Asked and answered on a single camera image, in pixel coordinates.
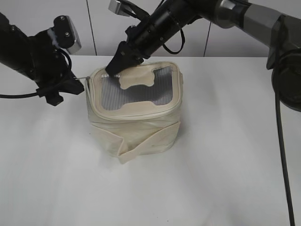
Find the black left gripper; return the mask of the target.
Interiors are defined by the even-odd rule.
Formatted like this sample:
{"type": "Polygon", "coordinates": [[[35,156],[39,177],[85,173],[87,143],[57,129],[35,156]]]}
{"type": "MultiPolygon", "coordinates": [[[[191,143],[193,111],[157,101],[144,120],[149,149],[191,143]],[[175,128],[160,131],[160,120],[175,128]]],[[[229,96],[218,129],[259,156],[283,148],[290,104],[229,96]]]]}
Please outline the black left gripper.
{"type": "Polygon", "coordinates": [[[79,95],[83,84],[71,71],[71,59],[55,40],[53,27],[29,37],[33,73],[38,94],[46,94],[46,102],[57,106],[63,102],[59,92],[79,95]]]}

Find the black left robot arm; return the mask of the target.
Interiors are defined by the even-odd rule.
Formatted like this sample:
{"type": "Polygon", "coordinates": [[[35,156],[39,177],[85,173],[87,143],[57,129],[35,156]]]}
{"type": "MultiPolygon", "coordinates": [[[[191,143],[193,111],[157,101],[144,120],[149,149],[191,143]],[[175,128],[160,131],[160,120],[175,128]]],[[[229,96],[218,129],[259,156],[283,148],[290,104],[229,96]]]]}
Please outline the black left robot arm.
{"type": "Polygon", "coordinates": [[[84,86],[72,72],[70,55],[81,49],[77,30],[67,15],[54,19],[54,25],[34,36],[25,35],[16,25],[0,16],[0,62],[34,81],[38,89],[23,95],[4,95],[4,99],[44,97],[57,106],[61,93],[79,95],[84,86]]]}

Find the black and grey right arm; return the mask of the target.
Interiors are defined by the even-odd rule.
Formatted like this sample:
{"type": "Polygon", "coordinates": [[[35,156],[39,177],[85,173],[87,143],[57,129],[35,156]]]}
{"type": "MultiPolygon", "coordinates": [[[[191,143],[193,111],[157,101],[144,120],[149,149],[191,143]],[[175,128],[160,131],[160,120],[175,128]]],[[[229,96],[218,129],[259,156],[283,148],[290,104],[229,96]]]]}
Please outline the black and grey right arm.
{"type": "Polygon", "coordinates": [[[110,76],[140,65],[184,26],[206,19],[224,29],[237,27],[266,45],[274,91],[284,105],[301,109],[300,19],[246,0],[164,0],[151,14],[130,1],[112,0],[109,10],[139,20],[126,29],[127,39],[106,66],[110,76]]]}

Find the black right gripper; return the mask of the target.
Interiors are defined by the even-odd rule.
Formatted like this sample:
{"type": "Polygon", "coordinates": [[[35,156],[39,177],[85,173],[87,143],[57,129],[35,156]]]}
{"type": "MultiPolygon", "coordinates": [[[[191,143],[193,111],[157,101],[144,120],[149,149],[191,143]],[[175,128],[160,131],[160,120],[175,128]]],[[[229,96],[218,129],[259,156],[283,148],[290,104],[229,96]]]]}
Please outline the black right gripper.
{"type": "Polygon", "coordinates": [[[170,54],[179,54],[186,41],[183,27],[198,19],[200,16],[188,1],[163,1],[150,16],[126,30],[127,41],[118,45],[105,71],[113,77],[127,68],[140,65],[160,47],[170,54]],[[166,46],[166,42],[178,32],[181,34],[181,47],[178,51],[172,51],[166,46]]]}

